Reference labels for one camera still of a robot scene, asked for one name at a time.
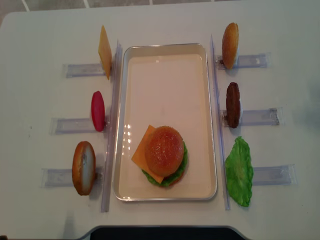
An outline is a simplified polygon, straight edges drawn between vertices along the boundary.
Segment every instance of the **cheese slice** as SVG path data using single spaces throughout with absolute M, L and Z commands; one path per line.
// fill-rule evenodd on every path
M 152 172 L 148 165 L 147 165 L 147 160 L 145 158 L 145 145 L 146 145 L 146 141 L 148 139 L 148 136 L 150 134 L 152 134 L 155 131 L 156 128 L 154 128 L 153 126 L 149 125 L 149 127 L 147 128 L 141 142 L 139 143 L 139 146 L 137 147 L 137 149 L 135 150 L 135 153 L 133 154 L 131 160 L 138 165 L 139 168 L 141 168 L 142 170 L 146 171 L 151 177 L 154 178 L 154 180 L 156 180 L 158 183 L 161 183 L 162 180 L 164 179 L 163 176 L 158 176 L 157 174 L 155 174 L 154 172 Z
M 103 25 L 101 27 L 98 53 L 102 62 L 103 69 L 105 71 L 105 75 L 109 79 L 112 64 L 112 53 L 107 37 L 107 32 L 105 26 Z

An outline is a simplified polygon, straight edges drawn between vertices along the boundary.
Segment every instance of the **green lettuce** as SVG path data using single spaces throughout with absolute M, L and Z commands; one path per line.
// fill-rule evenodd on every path
M 226 187 L 237 204 L 249 207 L 254 169 L 248 143 L 238 136 L 225 160 Z
M 184 173 L 186 166 L 188 163 L 188 150 L 186 148 L 185 142 L 183 142 L 183 159 L 178 167 L 177 171 L 175 171 L 173 174 L 165 177 L 161 183 L 158 183 L 152 176 L 150 176 L 146 171 L 142 170 L 148 181 L 154 185 L 157 185 L 159 187 L 169 187 L 170 184 L 172 184 L 174 181 L 179 179 L 181 175 Z

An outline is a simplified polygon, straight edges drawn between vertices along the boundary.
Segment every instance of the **clear plastic holder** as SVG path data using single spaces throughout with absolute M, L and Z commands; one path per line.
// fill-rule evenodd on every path
M 252 184 L 254 186 L 296 185 L 298 180 L 295 165 L 254 167 Z
M 103 182 L 103 167 L 95 169 L 95 185 Z M 42 168 L 41 188 L 73 187 L 72 169 Z
M 227 111 L 220 111 L 221 123 L 228 128 Z M 244 110 L 240 126 L 276 126 L 284 124 L 282 107 L 265 110 Z
M 105 116 L 105 128 L 102 132 L 106 132 L 109 125 L 109 118 Z M 61 134 L 85 134 L 97 133 L 91 118 L 52 118 L 50 124 L 50 135 Z
M 101 212 L 108 212 L 110 206 L 110 195 L 112 185 L 112 169 L 115 152 L 117 150 L 117 125 L 118 125 L 118 113 L 119 113 L 119 101 L 120 101 L 120 86 L 121 86 L 121 68 L 122 68 L 122 55 L 123 50 L 119 41 L 116 44 L 116 52 L 111 68 L 111 82 L 113 83 L 112 89 L 112 103 L 110 110 L 110 122 L 108 128 L 108 143 L 106 150 L 106 160 L 104 165 L 104 178 L 101 200 Z
M 226 168 L 225 168 L 225 144 L 223 127 L 226 127 L 225 123 L 225 112 L 220 110 L 220 97 L 219 97 L 219 87 L 217 79 L 218 66 L 216 65 L 215 59 L 215 49 L 214 42 L 211 36 L 210 40 L 210 53 L 211 53 L 211 70 L 213 77 L 213 89 L 215 95 L 215 109 L 216 121 L 218 123 L 217 135 L 218 144 L 220 151 L 220 166 L 221 166 L 221 176 L 222 176 L 222 190 L 223 190 L 223 200 L 225 210 L 230 210 L 230 197 L 227 190 L 227 178 L 226 178 Z M 279 125 L 283 124 L 283 113 L 282 108 L 270 108 L 267 110 L 253 110 L 253 111 L 243 111 L 242 114 L 243 124 L 248 124 L 247 126 L 259 126 L 259 125 Z M 268 185 L 293 185 L 297 184 L 296 169 L 294 164 L 282 165 L 282 166 L 268 166 L 268 167 L 254 167 L 253 168 L 253 181 L 254 186 L 268 186 Z
M 63 74 L 66 78 L 105 76 L 101 63 L 64 64 Z
M 260 53 L 257 55 L 239 55 L 237 62 L 233 65 L 233 69 L 248 69 L 248 68 L 267 68 L 271 65 L 271 53 Z M 216 56 L 214 61 L 216 67 L 226 69 L 222 56 Z

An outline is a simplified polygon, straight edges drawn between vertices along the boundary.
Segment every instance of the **white tray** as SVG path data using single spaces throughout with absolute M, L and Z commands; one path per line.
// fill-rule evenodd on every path
M 152 185 L 131 160 L 148 125 L 175 128 L 188 149 L 185 174 L 173 187 Z M 122 201 L 207 200 L 216 193 L 207 55 L 200 44 L 125 52 L 113 177 Z

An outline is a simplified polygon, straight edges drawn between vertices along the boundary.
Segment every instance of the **tomato slice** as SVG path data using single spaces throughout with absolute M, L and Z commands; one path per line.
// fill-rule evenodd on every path
M 105 103 L 100 91 L 96 91 L 92 96 L 91 116 L 95 130 L 103 131 L 106 126 Z

